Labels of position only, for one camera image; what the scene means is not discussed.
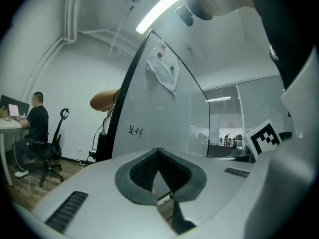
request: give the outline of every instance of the wooden floor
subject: wooden floor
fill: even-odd
[[[45,179],[43,187],[39,187],[38,183],[40,181],[41,171],[32,172],[29,174],[29,176],[23,178],[16,178],[14,176],[14,173],[17,171],[17,165],[15,163],[13,154],[7,154],[6,158],[13,186],[10,187],[8,185],[1,165],[0,177],[2,179],[2,182],[11,200],[23,206],[29,211],[31,211],[33,207],[41,200],[41,198],[43,198],[48,192],[62,183],[58,178],[49,175]],[[61,164],[62,171],[58,172],[63,176],[64,181],[81,170],[81,166],[79,163],[72,163],[64,160],[54,160],[51,162],[51,164]],[[168,222],[168,224],[171,225],[173,215],[173,201],[169,201],[168,203],[162,205],[158,208],[158,210],[162,217]]]

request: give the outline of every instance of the office chair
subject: office chair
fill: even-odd
[[[59,125],[54,133],[52,143],[47,143],[43,141],[38,141],[32,139],[29,143],[33,145],[34,148],[36,148],[39,154],[39,159],[43,161],[42,166],[34,167],[32,170],[35,169],[42,169],[42,175],[39,182],[39,186],[43,187],[43,182],[45,181],[45,178],[47,177],[48,173],[54,174],[56,177],[60,178],[60,182],[63,182],[63,177],[58,174],[58,172],[54,171],[53,168],[59,168],[59,170],[62,170],[61,165],[51,165],[52,159],[59,159],[62,156],[61,147],[60,147],[60,137],[59,131],[62,122],[69,116],[69,109],[64,108],[60,112],[61,120],[59,122]]]

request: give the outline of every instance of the ceiling light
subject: ceiling light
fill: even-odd
[[[152,25],[152,23],[170,6],[176,3],[178,0],[160,0],[142,19],[141,23],[135,29],[139,34],[144,34],[145,31]]]
[[[210,102],[218,102],[218,101],[226,101],[226,100],[230,100],[230,97],[208,99],[206,100],[206,102],[210,103]]]

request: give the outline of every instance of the black t-shirt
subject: black t-shirt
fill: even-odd
[[[30,123],[30,137],[48,142],[49,114],[44,106],[32,108],[26,119]]]

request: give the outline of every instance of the man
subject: man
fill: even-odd
[[[228,133],[228,141],[227,141],[227,146],[231,145],[231,136],[230,133]]]
[[[35,92],[32,96],[32,106],[33,108],[29,112],[26,119],[17,116],[16,119],[21,124],[22,128],[27,128],[30,126],[29,135],[25,140],[14,143],[16,161],[18,164],[19,171],[14,175],[16,177],[24,177],[29,174],[26,164],[23,162],[22,155],[27,154],[30,159],[28,164],[34,163],[34,157],[37,154],[37,149],[32,147],[30,140],[38,140],[43,142],[48,142],[48,124],[49,124],[49,114],[43,106],[43,94],[41,92]]]
[[[227,146],[227,141],[228,141],[228,134],[225,135],[224,146]]]

